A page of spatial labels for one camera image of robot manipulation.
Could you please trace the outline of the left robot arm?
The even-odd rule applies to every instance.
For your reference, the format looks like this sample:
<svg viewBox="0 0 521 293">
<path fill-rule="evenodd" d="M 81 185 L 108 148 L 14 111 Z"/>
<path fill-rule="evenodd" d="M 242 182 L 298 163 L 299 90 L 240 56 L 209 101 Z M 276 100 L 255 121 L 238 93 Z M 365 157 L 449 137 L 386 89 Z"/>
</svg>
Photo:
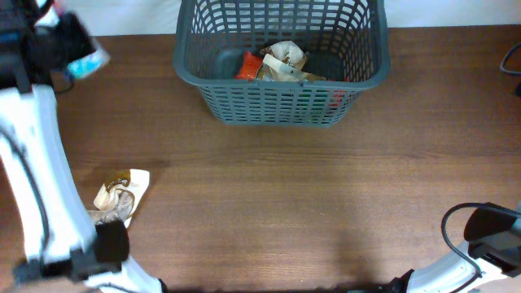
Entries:
<svg viewBox="0 0 521 293">
<path fill-rule="evenodd" d="M 75 81 L 108 60 L 75 13 L 52 1 L 2 1 L 1 160 L 24 233 L 19 286 L 67 278 L 104 292 L 167 289 L 130 255 L 123 221 L 93 223 L 61 142 L 53 74 Z"/>
</svg>

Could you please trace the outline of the orange pasta packet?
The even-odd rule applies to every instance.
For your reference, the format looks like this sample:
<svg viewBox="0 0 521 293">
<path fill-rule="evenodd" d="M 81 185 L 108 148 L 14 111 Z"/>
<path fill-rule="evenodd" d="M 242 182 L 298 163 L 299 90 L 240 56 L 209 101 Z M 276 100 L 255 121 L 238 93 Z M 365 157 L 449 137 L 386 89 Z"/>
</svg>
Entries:
<svg viewBox="0 0 521 293">
<path fill-rule="evenodd" d="M 257 80 L 256 72 L 260 68 L 262 63 L 262 58 L 257 57 L 247 51 L 243 55 L 243 65 L 239 69 L 239 72 L 235 75 L 235 79 L 244 79 L 244 80 Z M 333 81 L 333 79 L 326 78 L 326 81 Z"/>
</svg>

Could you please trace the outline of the grey plastic lattice basket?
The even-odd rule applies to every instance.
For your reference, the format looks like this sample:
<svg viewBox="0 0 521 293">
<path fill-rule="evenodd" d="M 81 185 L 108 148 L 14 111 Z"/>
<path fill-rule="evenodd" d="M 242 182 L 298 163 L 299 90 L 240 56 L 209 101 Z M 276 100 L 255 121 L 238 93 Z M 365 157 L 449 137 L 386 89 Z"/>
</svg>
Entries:
<svg viewBox="0 0 521 293">
<path fill-rule="evenodd" d="M 185 0 L 173 66 L 229 125 L 338 122 L 390 68 L 383 0 Z"/>
</svg>

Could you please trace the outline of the beige snack bag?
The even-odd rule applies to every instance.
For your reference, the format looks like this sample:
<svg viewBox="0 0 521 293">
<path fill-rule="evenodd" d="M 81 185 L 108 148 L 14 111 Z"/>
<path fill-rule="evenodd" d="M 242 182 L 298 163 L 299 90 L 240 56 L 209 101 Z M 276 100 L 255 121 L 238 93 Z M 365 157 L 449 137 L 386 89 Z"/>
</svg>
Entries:
<svg viewBox="0 0 521 293">
<path fill-rule="evenodd" d="M 150 172 L 121 169 L 109 176 L 94 198 L 95 210 L 88 213 L 96 225 L 122 221 L 129 228 L 134 213 L 150 184 Z"/>
<path fill-rule="evenodd" d="M 261 81 L 313 82 L 325 81 L 325 77 L 305 72 L 304 65 L 309 52 L 304 52 L 293 41 L 283 41 L 260 50 L 262 63 L 256 72 Z"/>
</svg>

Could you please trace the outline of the green lid spice jar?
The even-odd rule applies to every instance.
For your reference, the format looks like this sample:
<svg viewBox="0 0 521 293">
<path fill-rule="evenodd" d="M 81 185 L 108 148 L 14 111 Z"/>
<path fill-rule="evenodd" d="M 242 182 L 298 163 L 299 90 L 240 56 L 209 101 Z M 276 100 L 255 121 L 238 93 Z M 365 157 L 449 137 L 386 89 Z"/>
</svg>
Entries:
<svg viewBox="0 0 521 293">
<path fill-rule="evenodd" d="M 312 110 L 313 107 L 313 99 L 312 99 L 312 91 L 304 90 L 297 100 L 297 110 L 298 114 L 302 119 L 305 119 Z"/>
</svg>

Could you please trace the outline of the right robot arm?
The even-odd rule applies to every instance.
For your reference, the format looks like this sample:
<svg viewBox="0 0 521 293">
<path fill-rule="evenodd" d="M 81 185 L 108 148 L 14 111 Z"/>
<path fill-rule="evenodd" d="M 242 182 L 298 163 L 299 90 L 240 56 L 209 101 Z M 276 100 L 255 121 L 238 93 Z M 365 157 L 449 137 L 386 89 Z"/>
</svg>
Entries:
<svg viewBox="0 0 521 293">
<path fill-rule="evenodd" d="M 466 223 L 463 241 L 456 246 L 449 239 L 447 224 L 450 216 L 464 208 L 474 212 Z M 520 275 L 520 208 L 460 203 L 444 214 L 440 230 L 450 253 L 393 279 L 387 292 L 470 292 L 485 283 Z"/>
</svg>

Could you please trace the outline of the colourful tissue pack strip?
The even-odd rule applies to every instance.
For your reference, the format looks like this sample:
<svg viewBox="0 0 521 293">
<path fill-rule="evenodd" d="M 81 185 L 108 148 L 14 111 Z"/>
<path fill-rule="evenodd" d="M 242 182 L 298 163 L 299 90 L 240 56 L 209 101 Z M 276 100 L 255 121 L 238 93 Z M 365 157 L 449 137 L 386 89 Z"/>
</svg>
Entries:
<svg viewBox="0 0 521 293">
<path fill-rule="evenodd" d="M 94 53 L 71 62 L 67 72 L 74 79 L 84 79 L 104 67 L 110 61 L 110 55 L 99 47 Z"/>
</svg>

